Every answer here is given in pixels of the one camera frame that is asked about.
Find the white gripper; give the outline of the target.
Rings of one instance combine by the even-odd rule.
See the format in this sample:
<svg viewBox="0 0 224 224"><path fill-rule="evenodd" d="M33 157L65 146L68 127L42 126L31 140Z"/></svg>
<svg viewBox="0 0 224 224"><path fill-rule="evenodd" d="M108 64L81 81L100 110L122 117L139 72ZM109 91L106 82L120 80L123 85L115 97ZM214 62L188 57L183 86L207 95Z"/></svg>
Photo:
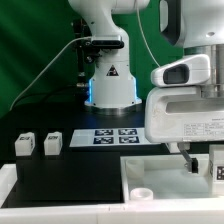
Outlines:
<svg viewBox="0 0 224 224"><path fill-rule="evenodd" d="M189 143L224 141L224 99L201 97L199 87L154 88L145 106L145 137L151 143L178 143L189 173L198 172L198 160Z"/></svg>

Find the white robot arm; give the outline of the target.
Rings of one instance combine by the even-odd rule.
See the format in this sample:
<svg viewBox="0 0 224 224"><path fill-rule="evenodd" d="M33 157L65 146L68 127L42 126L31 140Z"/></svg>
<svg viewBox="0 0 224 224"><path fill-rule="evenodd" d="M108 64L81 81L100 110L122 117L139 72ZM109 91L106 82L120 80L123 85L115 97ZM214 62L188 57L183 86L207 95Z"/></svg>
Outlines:
<svg viewBox="0 0 224 224"><path fill-rule="evenodd" d="M68 0L92 36L96 61L86 106L123 112L141 103L129 68L129 36L112 16L138 11L150 0ZM184 56L151 73L155 88L145 107L145 137L175 147L191 173L198 161L187 153L192 142L223 141L224 0L159 0L160 33Z"/></svg>

